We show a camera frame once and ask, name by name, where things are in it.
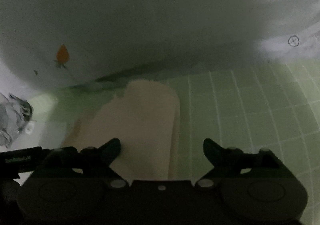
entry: brown fabric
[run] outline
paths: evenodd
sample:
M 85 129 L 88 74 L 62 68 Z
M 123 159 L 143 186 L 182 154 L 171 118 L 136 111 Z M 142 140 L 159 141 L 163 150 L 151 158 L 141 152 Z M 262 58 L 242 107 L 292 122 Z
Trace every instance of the brown fabric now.
M 128 84 L 122 98 L 79 119 L 63 146 L 100 147 L 117 137 L 121 155 L 111 168 L 126 180 L 174 179 L 180 103 L 175 91 L 154 81 Z

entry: orange strawberry sticker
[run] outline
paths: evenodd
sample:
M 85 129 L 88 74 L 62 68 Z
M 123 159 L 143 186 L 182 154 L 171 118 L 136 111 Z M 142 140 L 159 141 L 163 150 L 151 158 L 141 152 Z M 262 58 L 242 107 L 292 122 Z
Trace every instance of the orange strawberry sticker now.
M 61 66 L 62 66 L 63 68 L 67 69 L 65 66 L 65 63 L 67 63 L 69 61 L 70 56 L 69 56 L 68 50 L 65 45 L 62 45 L 59 48 L 59 50 L 56 54 L 56 58 L 57 59 L 54 61 L 57 63 L 57 67 L 61 68 Z

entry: green tile floor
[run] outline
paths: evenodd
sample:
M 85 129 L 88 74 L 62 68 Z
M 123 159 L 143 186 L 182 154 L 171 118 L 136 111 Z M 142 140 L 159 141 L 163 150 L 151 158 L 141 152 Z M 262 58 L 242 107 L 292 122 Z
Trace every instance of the green tile floor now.
M 195 181 L 212 168 L 202 153 L 205 138 L 245 152 L 269 148 L 308 191 L 301 220 L 320 224 L 320 62 L 204 72 L 162 82 L 176 90 L 181 104 L 177 179 Z M 122 92 L 70 88 L 30 103 L 35 120 L 71 125 L 82 112 L 97 110 Z

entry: orange flower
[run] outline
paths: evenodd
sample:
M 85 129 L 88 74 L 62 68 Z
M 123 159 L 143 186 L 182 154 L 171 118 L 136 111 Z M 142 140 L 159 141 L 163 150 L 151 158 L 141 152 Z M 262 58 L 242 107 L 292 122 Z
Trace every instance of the orange flower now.
M 64 68 L 66 68 L 66 66 L 64 65 L 66 62 L 69 61 L 70 56 L 68 53 L 68 50 L 66 48 L 65 45 L 62 45 L 56 55 L 56 60 L 54 60 L 57 63 L 57 67 L 61 68 L 61 66 L 63 66 Z

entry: gray patterned fabric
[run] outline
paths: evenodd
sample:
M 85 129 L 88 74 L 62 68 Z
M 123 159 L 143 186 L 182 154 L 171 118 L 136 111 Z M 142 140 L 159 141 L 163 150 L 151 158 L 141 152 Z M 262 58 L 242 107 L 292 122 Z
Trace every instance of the gray patterned fabric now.
M 9 101 L 0 104 L 0 146 L 9 148 L 31 117 L 31 105 L 9 94 Z

